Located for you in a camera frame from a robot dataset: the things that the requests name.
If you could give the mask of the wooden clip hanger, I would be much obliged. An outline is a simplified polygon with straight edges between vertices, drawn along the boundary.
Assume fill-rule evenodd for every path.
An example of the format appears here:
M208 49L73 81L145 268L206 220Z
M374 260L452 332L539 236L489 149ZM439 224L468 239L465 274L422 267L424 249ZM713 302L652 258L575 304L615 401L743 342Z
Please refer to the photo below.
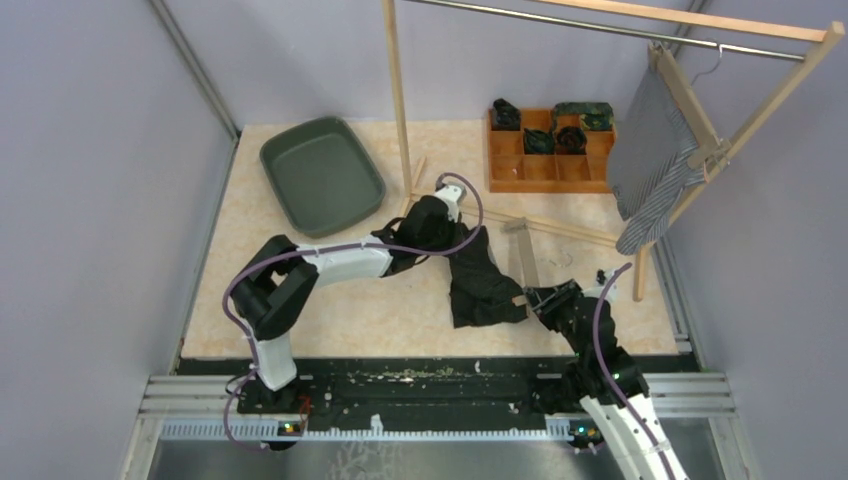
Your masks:
M527 311L532 313L530 307L526 300L526 288L527 287L552 287L543 286L539 275L536 264L536 257L533 250L532 238L529 232L529 223L526 218L519 218L517 220L508 221L502 231L508 234L514 234L517 238L518 243L518 254L521 260L521 268L523 274L523 300L521 304L527 307Z
M649 63L666 84L677 108L698 142L698 150L688 159L691 169L702 167L707 179L714 171L727 166L728 140L720 138L711 120L698 100L688 77L672 53L659 42L648 47Z

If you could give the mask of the black underwear orange trim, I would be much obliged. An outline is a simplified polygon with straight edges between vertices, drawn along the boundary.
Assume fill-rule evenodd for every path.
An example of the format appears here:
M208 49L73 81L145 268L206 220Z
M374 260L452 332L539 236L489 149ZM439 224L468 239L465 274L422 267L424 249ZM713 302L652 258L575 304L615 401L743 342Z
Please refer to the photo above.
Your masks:
M527 307L518 305L522 287L503 274L490 253L485 225L472 242L448 256L451 282L449 289L453 327L487 327L515 324L527 317Z

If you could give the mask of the grey striped underwear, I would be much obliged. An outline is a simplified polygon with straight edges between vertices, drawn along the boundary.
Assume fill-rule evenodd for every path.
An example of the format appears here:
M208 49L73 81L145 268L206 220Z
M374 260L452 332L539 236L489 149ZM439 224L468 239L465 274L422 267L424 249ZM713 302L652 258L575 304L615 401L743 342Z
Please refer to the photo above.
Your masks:
M607 160L607 185L626 222L616 242L620 254L634 255L662 237L684 191L705 182L688 165L698 148L667 84L646 71Z

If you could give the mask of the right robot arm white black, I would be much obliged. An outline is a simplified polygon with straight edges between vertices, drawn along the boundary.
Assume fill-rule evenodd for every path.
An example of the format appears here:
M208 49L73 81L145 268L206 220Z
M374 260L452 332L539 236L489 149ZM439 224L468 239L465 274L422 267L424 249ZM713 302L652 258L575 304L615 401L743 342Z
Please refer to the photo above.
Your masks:
M558 379L535 380L531 408L553 415L585 412L589 425L571 428L580 452L607 447L627 479L687 479L685 468L656 414L649 386L633 357L618 343L606 284L586 293L576 282L528 287L532 312L562 335L575 358Z

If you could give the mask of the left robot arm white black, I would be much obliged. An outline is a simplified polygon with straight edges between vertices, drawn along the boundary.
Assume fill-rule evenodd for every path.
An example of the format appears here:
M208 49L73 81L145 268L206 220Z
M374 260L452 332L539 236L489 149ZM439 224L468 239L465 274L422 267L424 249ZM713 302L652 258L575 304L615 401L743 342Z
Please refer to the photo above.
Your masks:
M312 292L351 280L390 277L427 257L455 253L460 203L461 196L444 187L415 202L405 217L356 242L299 246L277 235L260 249L225 290L223 307L250 342L264 405L285 414L298 404L290 331Z

